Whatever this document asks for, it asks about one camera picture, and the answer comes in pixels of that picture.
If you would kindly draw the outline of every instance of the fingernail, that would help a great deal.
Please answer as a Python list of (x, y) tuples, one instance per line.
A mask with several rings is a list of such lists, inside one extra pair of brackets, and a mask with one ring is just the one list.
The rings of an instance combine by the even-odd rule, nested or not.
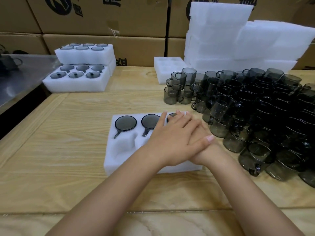
[(207, 138), (208, 142), (212, 142), (214, 140), (215, 136), (214, 135), (209, 135), (206, 138)]

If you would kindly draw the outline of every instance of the metal surface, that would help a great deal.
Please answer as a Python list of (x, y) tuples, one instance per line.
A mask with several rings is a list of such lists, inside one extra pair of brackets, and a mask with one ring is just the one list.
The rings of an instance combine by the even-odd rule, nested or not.
[(56, 55), (10, 56), (21, 59), (23, 64), (19, 66), (19, 70), (10, 71), (7, 76), (0, 77), (0, 114), (39, 86), (49, 73), (60, 66)]

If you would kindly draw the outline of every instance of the forearm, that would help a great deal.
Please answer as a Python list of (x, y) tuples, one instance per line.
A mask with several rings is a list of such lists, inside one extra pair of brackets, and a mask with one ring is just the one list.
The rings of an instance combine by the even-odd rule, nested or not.
[(286, 215), (244, 173), (242, 167), (219, 146), (205, 157), (235, 211), (244, 231), (250, 236), (304, 235)]
[(47, 236), (109, 235), (151, 178), (162, 168), (140, 148), (77, 204)]

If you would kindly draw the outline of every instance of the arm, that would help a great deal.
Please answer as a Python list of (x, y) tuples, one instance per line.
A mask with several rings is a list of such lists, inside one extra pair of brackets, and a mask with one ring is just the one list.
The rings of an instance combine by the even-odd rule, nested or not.
[[(209, 134), (199, 126), (191, 139)], [(218, 181), (236, 216), (250, 236), (302, 236), (297, 226), (245, 174), (237, 161), (230, 157), (216, 141), (191, 159), (207, 167)]]
[(46, 236), (104, 236), (135, 201), (152, 177), (165, 166), (175, 166), (204, 150), (207, 137), (189, 145), (199, 120), (179, 113), (164, 126), (163, 113), (148, 143), (66, 214)]

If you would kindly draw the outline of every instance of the wrist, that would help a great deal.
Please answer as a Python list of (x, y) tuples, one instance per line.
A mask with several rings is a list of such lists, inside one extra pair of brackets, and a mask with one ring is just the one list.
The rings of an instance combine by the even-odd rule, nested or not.
[(149, 167), (151, 170), (161, 170), (167, 164), (163, 162), (163, 157), (159, 154), (159, 151), (154, 151), (148, 146), (144, 145), (136, 151), (141, 162), (144, 162), (146, 167)]
[(222, 149), (220, 145), (214, 143), (208, 146), (199, 154), (201, 165), (208, 168), (209, 164), (212, 164), (214, 161), (219, 161), (223, 157), (223, 155), (226, 155), (226, 152)]

